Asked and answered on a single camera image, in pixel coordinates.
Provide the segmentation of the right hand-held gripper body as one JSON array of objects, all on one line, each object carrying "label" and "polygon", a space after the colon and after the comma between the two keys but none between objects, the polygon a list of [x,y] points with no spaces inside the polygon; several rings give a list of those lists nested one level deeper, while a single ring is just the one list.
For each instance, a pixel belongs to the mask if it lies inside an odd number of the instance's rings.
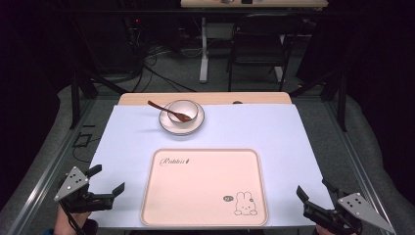
[{"label": "right hand-held gripper body", "polygon": [[333,210],[326,210],[302,196],[303,215],[334,234],[360,234],[365,221],[394,234],[392,226],[361,196],[353,193],[337,200]]}]

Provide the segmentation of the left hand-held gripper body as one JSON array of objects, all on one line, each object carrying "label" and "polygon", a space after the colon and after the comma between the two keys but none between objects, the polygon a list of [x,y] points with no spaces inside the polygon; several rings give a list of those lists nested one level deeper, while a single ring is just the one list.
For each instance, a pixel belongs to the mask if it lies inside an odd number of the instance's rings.
[{"label": "left hand-held gripper body", "polygon": [[113,208],[113,194],[94,194],[89,191],[90,178],[85,171],[73,166],[63,178],[55,202],[71,213],[106,211]]}]

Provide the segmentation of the pink rabbit print tray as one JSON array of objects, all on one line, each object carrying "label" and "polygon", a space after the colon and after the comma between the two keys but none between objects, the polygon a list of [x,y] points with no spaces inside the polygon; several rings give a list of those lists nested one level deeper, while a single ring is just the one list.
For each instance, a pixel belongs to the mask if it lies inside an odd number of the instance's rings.
[{"label": "pink rabbit print tray", "polygon": [[252,227],[268,218],[259,157],[251,149],[160,149],[142,205],[149,226]]}]

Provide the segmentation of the brown wooden spoon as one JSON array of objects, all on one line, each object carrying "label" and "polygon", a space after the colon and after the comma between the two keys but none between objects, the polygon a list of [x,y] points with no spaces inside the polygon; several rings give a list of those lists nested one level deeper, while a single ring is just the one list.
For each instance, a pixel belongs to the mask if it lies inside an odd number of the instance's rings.
[{"label": "brown wooden spoon", "polygon": [[169,110],[167,108],[164,108],[162,106],[157,105],[156,103],[154,103],[152,101],[148,101],[147,104],[150,105],[150,106],[152,106],[152,107],[154,107],[154,108],[156,108],[156,109],[159,109],[161,111],[167,112],[168,114],[174,115],[181,122],[188,122],[188,121],[191,121],[192,120],[190,117],[188,117],[185,114],[181,114],[181,113],[177,113],[177,112],[171,111],[171,110]]}]

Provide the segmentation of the white saucer plate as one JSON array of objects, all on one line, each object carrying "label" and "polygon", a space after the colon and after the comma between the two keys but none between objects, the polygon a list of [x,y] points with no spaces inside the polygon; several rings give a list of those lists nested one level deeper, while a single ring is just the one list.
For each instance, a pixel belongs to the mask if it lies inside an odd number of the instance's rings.
[{"label": "white saucer plate", "polygon": [[169,133],[187,135],[196,131],[204,122],[205,111],[190,100],[177,100],[167,104],[160,113],[161,127]]}]

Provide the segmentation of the white bowl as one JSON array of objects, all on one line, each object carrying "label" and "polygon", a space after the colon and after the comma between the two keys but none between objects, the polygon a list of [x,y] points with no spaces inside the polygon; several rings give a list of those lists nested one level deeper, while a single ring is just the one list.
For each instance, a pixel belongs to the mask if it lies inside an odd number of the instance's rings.
[{"label": "white bowl", "polygon": [[172,114],[167,114],[168,118],[175,123],[190,123],[192,121],[194,121],[196,119],[196,117],[198,116],[198,107],[197,105],[189,100],[178,100],[178,101],[174,101],[172,103],[170,103],[167,108],[171,111],[177,112],[177,113],[181,113],[181,114],[185,114],[188,117],[190,117],[192,120],[188,121],[188,122],[181,122],[179,119],[177,119],[174,115]]}]

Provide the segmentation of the person's left hand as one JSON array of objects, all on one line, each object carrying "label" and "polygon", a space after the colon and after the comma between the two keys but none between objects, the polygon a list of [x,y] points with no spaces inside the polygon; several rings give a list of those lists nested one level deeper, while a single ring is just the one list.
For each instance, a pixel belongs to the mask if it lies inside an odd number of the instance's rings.
[{"label": "person's left hand", "polygon": [[[82,227],[85,224],[89,215],[90,212],[72,213],[71,217],[74,219],[75,223],[79,227]],[[53,235],[76,235],[75,229],[69,223],[68,215],[64,212],[61,206],[58,206],[57,218],[53,230]]]}]

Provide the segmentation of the white table mat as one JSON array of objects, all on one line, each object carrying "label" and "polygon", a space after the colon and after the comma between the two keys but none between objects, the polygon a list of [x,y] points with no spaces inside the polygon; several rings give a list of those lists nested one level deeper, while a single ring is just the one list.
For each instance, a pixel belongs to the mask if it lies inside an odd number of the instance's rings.
[{"label": "white table mat", "polygon": [[[164,130],[159,112],[148,106],[116,106],[92,160],[103,170],[90,189],[107,193],[121,183],[125,190],[110,211],[93,213],[105,228],[232,229],[306,226],[300,186],[324,208],[333,204],[322,184],[298,109],[284,104],[206,105],[202,125],[188,135]],[[141,219],[153,156],[160,149],[251,149],[259,157],[268,218],[252,227],[149,226]]]}]

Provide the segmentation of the black metal stand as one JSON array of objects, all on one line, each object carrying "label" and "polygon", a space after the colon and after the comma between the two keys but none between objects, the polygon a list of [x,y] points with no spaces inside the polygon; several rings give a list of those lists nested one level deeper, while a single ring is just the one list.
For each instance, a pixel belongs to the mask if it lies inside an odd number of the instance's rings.
[{"label": "black metal stand", "polygon": [[304,92],[324,83],[324,88],[320,93],[322,101],[331,101],[337,97],[337,123],[343,132],[346,132],[346,89],[347,79],[343,72],[330,71],[327,74],[306,83],[302,87],[289,93],[291,97],[298,97]]},{"label": "black metal stand", "polygon": [[95,100],[98,97],[99,92],[94,85],[95,81],[119,95],[124,94],[126,90],[98,74],[93,63],[91,49],[78,24],[76,15],[78,11],[70,5],[71,0],[55,1],[56,5],[53,10],[61,24],[61,41],[64,43],[65,54],[73,68],[73,75],[70,79],[72,108],[70,128],[74,129],[81,120],[80,94],[83,94],[87,100]]}]

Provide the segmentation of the black chair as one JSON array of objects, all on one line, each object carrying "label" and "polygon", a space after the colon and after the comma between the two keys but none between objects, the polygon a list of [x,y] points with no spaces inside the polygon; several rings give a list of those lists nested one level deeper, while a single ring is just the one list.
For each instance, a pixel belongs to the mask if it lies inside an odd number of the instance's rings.
[{"label": "black chair", "polygon": [[302,28],[300,17],[289,14],[253,13],[233,25],[228,58],[228,90],[232,90],[235,66],[282,69],[278,90],[286,81],[286,71],[294,41]]}]

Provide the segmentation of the white desk leg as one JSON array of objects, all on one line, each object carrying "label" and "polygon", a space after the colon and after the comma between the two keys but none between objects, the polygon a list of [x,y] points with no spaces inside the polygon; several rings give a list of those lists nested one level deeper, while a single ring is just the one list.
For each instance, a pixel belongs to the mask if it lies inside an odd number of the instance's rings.
[{"label": "white desk leg", "polygon": [[202,57],[201,57],[201,69],[200,69],[200,83],[206,83],[208,81],[208,39],[207,39],[207,24],[206,19],[202,18],[201,21],[202,30]]}]

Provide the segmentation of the wooden desk with white frame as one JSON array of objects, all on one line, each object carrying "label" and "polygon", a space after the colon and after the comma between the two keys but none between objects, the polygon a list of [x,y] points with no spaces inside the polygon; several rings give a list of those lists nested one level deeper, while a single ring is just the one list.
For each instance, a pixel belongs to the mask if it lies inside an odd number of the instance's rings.
[{"label": "wooden desk with white frame", "polygon": [[[180,0],[181,7],[188,10],[219,10],[219,9],[318,9],[328,5],[328,0]],[[207,40],[229,39],[231,23],[207,24]]]}]

